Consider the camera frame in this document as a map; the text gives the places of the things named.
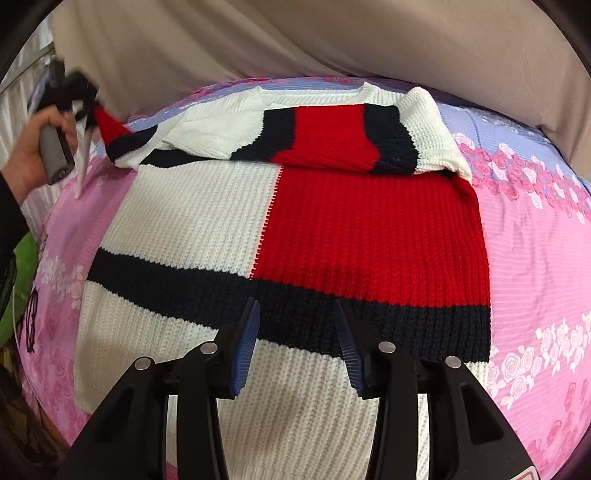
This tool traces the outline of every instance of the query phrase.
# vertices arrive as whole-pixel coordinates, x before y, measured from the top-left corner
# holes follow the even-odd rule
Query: red knit panel
[[[110,116],[101,106],[95,107],[95,120],[103,137],[105,145],[110,144],[115,138],[121,135],[129,135],[131,132],[124,125]]]
[[[251,276],[389,304],[490,305],[476,194],[439,173],[285,167]]]
[[[296,107],[293,145],[275,155],[272,161],[294,167],[370,171],[380,154],[365,136],[364,107]]]

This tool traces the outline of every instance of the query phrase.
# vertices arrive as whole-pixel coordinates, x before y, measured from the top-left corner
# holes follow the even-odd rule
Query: metal screw
[[[383,353],[394,353],[396,351],[396,345],[392,342],[380,342],[378,348]]]
[[[448,356],[445,359],[445,363],[449,368],[460,368],[462,366],[462,361],[453,355]]]
[[[217,352],[217,344],[214,342],[206,342],[201,346],[200,350],[201,353],[204,353],[205,355],[211,355]]]
[[[152,360],[150,358],[148,358],[147,356],[143,356],[141,358],[138,358],[134,363],[134,366],[137,370],[147,370],[148,368],[150,368],[151,365],[152,365]]]

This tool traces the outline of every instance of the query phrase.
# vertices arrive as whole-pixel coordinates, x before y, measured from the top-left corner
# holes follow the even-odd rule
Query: color block sweater
[[[336,297],[414,357],[456,355],[485,378],[478,201],[425,90],[255,88],[103,137],[115,164],[138,175],[85,287],[81,408],[92,412],[136,357],[178,358],[213,339],[251,296],[261,329],[248,382],[219,401],[233,479],[364,478],[377,403],[349,385],[330,321]],[[426,478],[422,396],[419,417]]]

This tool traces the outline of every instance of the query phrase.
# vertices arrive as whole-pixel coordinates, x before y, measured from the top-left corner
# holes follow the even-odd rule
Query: navy stripe
[[[259,338],[331,356],[340,354],[331,321],[335,296],[235,274],[182,270],[100,248],[88,280],[139,307],[212,328],[238,318],[248,297],[261,304]],[[351,300],[359,318],[413,357],[439,361],[456,355],[487,361],[490,309],[485,306],[413,307]]]
[[[408,130],[400,123],[398,107],[367,103],[363,109],[363,123],[365,136],[380,153],[372,173],[413,174],[418,151]]]
[[[270,162],[279,152],[289,150],[296,137],[295,112],[294,108],[265,110],[261,134],[250,145],[236,150],[230,160]]]
[[[158,168],[172,168],[197,161],[211,160],[211,158],[191,155],[184,150],[158,150],[154,149],[145,157],[142,165],[153,165]]]
[[[154,125],[146,130],[133,132],[129,135],[121,135],[113,139],[111,143],[105,145],[107,155],[114,162],[123,155],[142,148],[154,136],[157,129],[158,125]]]

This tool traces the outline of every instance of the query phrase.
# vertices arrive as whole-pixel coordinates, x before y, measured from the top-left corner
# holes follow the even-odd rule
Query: green fabric
[[[27,233],[14,249],[17,261],[17,279],[14,282],[14,315],[17,320],[27,306],[33,279],[37,270],[37,246],[31,233]],[[0,319],[0,345],[6,344],[13,334],[12,294],[2,319]]]

